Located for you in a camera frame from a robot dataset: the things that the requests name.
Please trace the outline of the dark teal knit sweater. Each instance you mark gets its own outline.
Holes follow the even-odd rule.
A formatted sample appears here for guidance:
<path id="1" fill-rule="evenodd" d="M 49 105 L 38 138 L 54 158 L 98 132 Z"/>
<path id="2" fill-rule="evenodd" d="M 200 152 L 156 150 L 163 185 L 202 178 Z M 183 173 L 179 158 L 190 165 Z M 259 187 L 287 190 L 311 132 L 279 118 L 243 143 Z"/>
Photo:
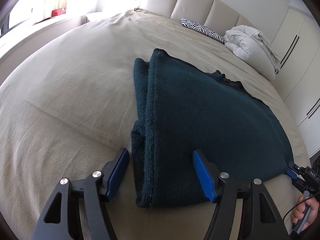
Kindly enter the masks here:
<path id="1" fill-rule="evenodd" d="M 138 119 L 131 132 L 138 207 L 207 201 L 192 154 L 201 150 L 237 180 L 270 180 L 293 161 L 277 117 L 239 81 L 205 73 L 155 49 L 133 67 Z"/>

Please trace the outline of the beige bed cover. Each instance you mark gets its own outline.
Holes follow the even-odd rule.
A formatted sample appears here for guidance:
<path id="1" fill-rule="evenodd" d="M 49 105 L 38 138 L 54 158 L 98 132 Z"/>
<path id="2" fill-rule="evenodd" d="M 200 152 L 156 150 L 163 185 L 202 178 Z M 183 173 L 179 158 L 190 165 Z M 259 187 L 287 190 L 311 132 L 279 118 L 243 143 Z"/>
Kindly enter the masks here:
<path id="1" fill-rule="evenodd" d="M 272 84 L 220 42 L 145 11 L 89 22 L 52 40 L 1 84 L 1 213 L 30 239 L 59 179 L 102 168 L 125 147 L 128 171 L 109 208 L 119 239 L 201 239 L 213 204 L 146 209 L 136 203 L 131 132 L 138 119 L 133 67 L 155 49 L 239 81 L 283 127 L 293 161 L 309 165 L 299 129 Z M 285 173 L 264 181 L 281 215 L 298 192 Z"/>

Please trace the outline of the white folded duvet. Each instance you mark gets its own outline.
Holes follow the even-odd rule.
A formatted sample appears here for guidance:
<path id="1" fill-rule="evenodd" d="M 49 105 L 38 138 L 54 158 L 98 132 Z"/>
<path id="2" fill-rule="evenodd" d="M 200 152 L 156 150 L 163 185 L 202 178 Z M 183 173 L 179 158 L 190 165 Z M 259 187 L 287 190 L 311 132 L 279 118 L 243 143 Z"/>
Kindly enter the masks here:
<path id="1" fill-rule="evenodd" d="M 246 25 L 226 31 L 225 46 L 269 81 L 280 71 L 280 58 L 262 31 Z"/>

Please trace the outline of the zebra print pillow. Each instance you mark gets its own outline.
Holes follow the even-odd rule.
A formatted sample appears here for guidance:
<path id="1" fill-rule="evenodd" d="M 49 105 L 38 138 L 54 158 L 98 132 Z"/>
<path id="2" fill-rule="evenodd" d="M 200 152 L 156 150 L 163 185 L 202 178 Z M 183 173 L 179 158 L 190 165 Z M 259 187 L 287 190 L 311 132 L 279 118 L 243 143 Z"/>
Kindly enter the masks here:
<path id="1" fill-rule="evenodd" d="M 199 23 L 196 23 L 190 19 L 183 18 L 183 17 L 180 19 L 180 23 L 183 27 L 186 27 L 188 29 L 201 33 L 202 35 L 212 38 L 215 41 L 220 42 L 221 44 L 225 44 L 225 39 L 223 36 L 215 32 L 214 30 L 208 27 L 205 27 L 204 25 L 201 25 Z"/>

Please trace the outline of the red box on windowsill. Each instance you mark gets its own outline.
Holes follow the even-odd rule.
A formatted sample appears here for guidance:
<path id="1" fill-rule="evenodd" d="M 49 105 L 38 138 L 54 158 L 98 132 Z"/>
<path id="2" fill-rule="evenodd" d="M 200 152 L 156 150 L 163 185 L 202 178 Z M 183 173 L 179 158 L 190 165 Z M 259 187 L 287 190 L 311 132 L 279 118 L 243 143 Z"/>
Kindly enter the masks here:
<path id="1" fill-rule="evenodd" d="M 63 15 L 65 13 L 66 13 L 66 7 L 54 9 L 54 10 L 52 10 L 51 17 L 60 16 L 60 15 Z"/>

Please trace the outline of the cream padded headboard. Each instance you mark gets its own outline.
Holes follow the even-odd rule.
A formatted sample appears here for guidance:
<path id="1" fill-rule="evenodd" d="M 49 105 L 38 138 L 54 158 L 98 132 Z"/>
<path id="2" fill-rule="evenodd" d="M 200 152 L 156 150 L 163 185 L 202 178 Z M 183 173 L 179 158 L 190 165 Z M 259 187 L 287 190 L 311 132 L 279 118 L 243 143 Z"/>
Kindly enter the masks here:
<path id="1" fill-rule="evenodd" d="M 177 22 L 187 18 L 219 34 L 238 25 L 253 26 L 248 19 L 220 0 L 137 0 L 137 3 L 140 8 L 154 14 Z"/>

